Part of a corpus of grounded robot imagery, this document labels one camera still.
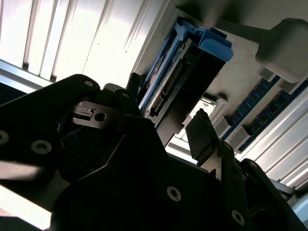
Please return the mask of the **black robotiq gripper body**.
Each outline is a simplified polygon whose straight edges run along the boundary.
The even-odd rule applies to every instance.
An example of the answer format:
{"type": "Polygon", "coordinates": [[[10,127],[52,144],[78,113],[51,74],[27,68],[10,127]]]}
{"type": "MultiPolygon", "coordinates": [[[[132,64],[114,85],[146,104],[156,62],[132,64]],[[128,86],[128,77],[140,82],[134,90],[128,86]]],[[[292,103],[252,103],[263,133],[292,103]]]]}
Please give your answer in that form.
{"type": "Polygon", "coordinates": [[[206,231],[219,227],[218,181],[168,156],[159,137],[127,135],[103,168],[58,198],[54,231],[206,231]]]}

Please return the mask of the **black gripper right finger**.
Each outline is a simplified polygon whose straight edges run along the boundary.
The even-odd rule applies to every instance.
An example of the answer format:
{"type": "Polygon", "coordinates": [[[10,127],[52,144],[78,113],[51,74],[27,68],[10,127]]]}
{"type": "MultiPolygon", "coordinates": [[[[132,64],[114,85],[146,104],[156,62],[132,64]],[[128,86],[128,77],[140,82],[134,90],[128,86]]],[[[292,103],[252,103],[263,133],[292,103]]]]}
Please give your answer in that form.
{"type": "Polygon", "coordinates": [[[192,158],[206,170],[210,195],[205,228],[209,231],[302,231],[303,223],[261,167],[238,161],[233,148],[218,138],[200,109],[186,127],[192,158]]]}

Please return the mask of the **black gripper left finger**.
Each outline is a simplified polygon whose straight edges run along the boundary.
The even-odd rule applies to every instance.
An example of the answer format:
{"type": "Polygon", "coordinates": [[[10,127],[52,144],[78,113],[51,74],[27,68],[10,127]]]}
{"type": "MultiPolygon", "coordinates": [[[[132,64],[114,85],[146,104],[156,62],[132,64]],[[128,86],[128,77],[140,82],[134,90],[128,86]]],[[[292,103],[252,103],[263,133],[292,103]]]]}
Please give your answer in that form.
{"type": "Polygon", "coordinates": [[[158,136],[130,94],[72,75],[0,107],[0,182],[44,207],[103,168],[127,135],[158,136]]]}

